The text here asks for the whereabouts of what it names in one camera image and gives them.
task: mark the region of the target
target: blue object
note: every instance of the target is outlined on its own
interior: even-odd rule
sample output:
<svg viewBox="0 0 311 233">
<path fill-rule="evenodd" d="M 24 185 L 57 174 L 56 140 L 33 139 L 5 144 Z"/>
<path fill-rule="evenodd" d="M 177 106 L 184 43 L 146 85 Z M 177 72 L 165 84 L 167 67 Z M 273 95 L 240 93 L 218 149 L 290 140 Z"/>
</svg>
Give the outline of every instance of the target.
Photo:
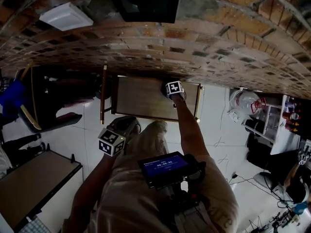
<svg viewBox="0 0 311 233">
<path fill-rule="evenodd" d="M 18 110 L 25 102 L 25 86 L 19 80 L 14 81 L 0 96 L 0 104 L 3 106 L 3 116 L 18 118 Z"/>
<path fill-rule="evenodd" d="M 188 163 L 178 155 L 144 164 L 149 176 L 166 173 L 186 165 Z"/>
<path fill-rule="evenodd" d="M 303 214 L 303 211 L 307 209 L 307 207 L 308 207 L 308 204 L 306 201 L 303 203 L 299 203 L 294 207 L 293 212 L 295 212 L 297 215 L 301 215 Z"/>
</svg>

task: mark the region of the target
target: brick wall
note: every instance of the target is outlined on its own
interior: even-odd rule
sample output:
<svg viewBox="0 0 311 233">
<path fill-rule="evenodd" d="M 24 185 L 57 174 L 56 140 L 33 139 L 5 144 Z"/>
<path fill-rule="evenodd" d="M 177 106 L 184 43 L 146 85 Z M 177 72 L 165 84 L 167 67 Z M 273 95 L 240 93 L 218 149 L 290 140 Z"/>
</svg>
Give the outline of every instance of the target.
<svg viewBox="0 0 311 233">
<path fill-rule="evenodd" d="M 38 21 L 72 1 L 94 25 Z M 109 0 L 0 0 L 0 67 L 68 68 L 245 86 L 311 99 L 310 0 L 180 0 L 175 24 L 124 22 Z"/>
</svg>

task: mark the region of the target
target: white tile floor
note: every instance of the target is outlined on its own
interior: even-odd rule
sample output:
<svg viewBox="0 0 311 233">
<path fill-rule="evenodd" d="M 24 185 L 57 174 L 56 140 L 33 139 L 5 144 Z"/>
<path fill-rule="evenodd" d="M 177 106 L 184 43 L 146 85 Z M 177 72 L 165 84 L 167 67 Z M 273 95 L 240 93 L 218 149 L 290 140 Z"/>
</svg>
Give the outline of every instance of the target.
<svg viewBox="0 0 311 233">
<path fill-rule="evenodd" d="M 248 133 L 244 127 L 234 123 L 227 116 L 228 97 L 228 89 L 206 85 L 199 103 L 198 115 L 201 120 L 199 125 L 207 149 L 223 175 L 230 180 L 232 173 L 236 172 L 245 179 L 249 179 L 262 170 L 245 160 L 247 148 L 244 145 Z M 109 107 L 109 103 L 110 101 L 106 100 L 106 108 Z M 86 178 L 103 156 L 103 152 L 98 149 L 99 132 L 113 119 L 120 116 L 107 112 L 105 113 L 105 124 L 101 125 L 100 101 L 98 99 L 89 104 L 62 109 L 58 115 L 68 112 L 83 114 L 83 117 L 72 126 L 43 133 L 42 140 L 45 143 L 50 143 L 51 149 L 59 154 L 66 157 L 71 157 L 74 154 L 76 160 L 82 163 L 84 178 Z M 145 128 L 152 121 L 139 118 L 139 122 Z M 30 134 L 31 132 L 20 119 L 3 127 L 5 141 Z M 166 140 L 170 152 L 182 152 L 178 123 L 168 122 Z M 236 178 L 231 183 L 241 180 L 241 178 Z M 235 185 L 233 190 L 240 206 L 239 232 L 249 226 L 249 220 L 256 220 L 260 216 L 264 222 L 274 215 L 275 211 L 277 212 L 276 200 L 253 185 L 244 182 Z"/>
</svg>

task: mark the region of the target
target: wooden frame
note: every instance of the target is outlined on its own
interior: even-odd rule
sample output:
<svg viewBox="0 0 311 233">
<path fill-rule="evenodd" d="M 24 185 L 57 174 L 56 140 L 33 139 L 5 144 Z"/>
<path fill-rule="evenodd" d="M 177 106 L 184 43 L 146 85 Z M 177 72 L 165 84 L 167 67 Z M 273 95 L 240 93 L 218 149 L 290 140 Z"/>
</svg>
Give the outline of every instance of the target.
<svg viewBox="0 0 311 233">
<path fill-rule="evenodd" d="M 117 103 L 118 103 L 118 88 L 119 88 L 119 78 L 138 78 L 135 76 L 114 76 L 112 80 L 112 94 L 111 94 L 111 100 L 110 100 L 110 107 L 111 107 L 111 114 L 114 115 L 125 115 L 125 116 L 134 116 L 134 117 L 140 117 L 140 118 L 146 118 L 146 119 L 152 119 L 152 120 L 162 120 L 162 121 L 170 121 L 170 122 L 178 122 L 177 119 L 171 119 L 171 118 L 164 118 L 164 117 L 152 117 L 152 116 L 142 116 L 142 115 L 135 115 L 135 114 L 127 114 L 127 113 L 118 113 L 117 112 Z M 156 78 L 146 78 L 146 77 L 139 77 L 140 79 L 150 79 L 150 80 L 159 80 Z M 201 90 L 201 84 L 200 83 L 192 83 L 196 84 L 197 87 L 197 95 L 196 95 L 196 101 L 195 101 L 195 108 L 194 108 L 194 117 L 197 118 L 197 111 L 198 111 L 198 105 L 199 105 L 199 99 L 200 99 L 200 90 Z"/>
</svg>

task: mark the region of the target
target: blue cloth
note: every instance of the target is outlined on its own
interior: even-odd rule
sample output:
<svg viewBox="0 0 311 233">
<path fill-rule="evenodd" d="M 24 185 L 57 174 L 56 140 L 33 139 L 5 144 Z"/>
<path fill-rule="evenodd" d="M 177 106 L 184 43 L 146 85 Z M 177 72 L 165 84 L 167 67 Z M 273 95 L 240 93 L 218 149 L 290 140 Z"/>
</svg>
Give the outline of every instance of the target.
<svg viewBox="0 0 311 233">
<path fill-rule="evenodd" d="M 303 211 L 304 211 L 305 209 L 307 209 L 307 207 L 308 207 L 308 204 L 307 204 L 306 201 L 303 202 L 303 203 L 299 203 L 299 204 L 297 204 L 297 205 L 294 207 L 294 212 L 295 212 L 297 215 L 301 215 L 301 214 L 303 214 Z"/>
<path fill-rule="evenodd" d="M 24 91 L 23 83 L 16 80 L 3 92 L 0 104 L 3 106 L 4 117 L 18 118 L 18 110 L 25 102 Z"/>
</svg>

